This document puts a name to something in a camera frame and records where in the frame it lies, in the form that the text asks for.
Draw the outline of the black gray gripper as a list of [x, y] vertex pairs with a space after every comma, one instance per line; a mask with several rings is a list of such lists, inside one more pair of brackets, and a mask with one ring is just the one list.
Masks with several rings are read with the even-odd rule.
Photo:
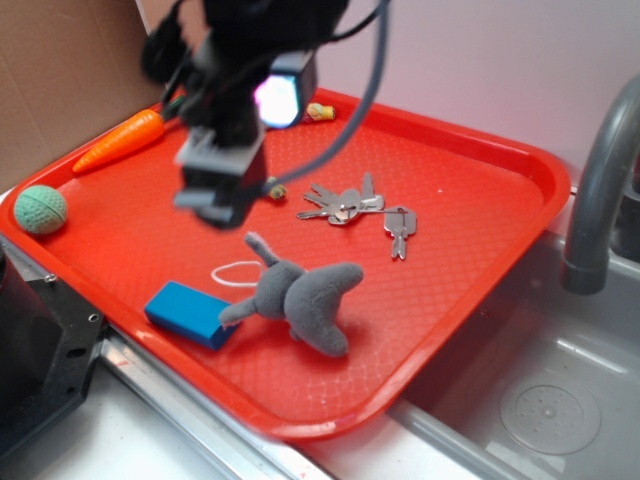
[[197, 210], [209, 225], [240, 227], [267, 180], [264, 127], [254, 92], [267, 67], [208, 34], [189, 58], [179, 118], [188, 128], [178, 153], [185, 188], [176, 208]]

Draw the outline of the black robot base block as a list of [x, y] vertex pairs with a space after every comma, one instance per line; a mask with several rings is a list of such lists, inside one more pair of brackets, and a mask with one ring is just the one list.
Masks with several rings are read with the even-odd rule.
[[1, 460], [86, 399], [104, 315], [62, 279], [26, 279], [1, 249]]

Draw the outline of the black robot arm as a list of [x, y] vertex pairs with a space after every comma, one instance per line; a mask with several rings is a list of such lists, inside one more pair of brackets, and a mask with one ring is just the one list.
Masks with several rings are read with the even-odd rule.
[[206, 1], [209, 30], [188, 47], [175, 2], [145, 42], [147, 77], [167, 87], [161, 114], [188, 136], [177, 154], [183, 186], [174, 203], [207, 224], [240, 227], [267, 181], [264, 126], [254, 93], [284, 54], [314, 55], [330, 40], [345, 1]]

